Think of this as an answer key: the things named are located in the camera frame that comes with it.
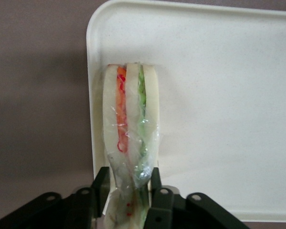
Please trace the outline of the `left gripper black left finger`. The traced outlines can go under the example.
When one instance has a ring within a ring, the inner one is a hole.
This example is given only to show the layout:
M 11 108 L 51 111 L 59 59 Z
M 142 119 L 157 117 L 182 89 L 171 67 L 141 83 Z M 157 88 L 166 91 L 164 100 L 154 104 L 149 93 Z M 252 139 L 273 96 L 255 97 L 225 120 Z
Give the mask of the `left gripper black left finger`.
M 93 229 L 110 192 L 110 169 L 101 167 L 89 187 L 66 198 L 44 193 L 0 219 L 0 229 Z

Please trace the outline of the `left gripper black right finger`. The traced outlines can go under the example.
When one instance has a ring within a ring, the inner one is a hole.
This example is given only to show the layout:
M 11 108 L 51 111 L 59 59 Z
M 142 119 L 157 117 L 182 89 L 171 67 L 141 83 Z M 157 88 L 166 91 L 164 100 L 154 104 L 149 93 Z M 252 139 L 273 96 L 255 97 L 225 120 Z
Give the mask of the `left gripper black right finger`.
M 151 176 L 152 203 L 146 229 L 247 229 L 248 226 L 203 193 L 186 198 L 161 182 L 159 168 Z

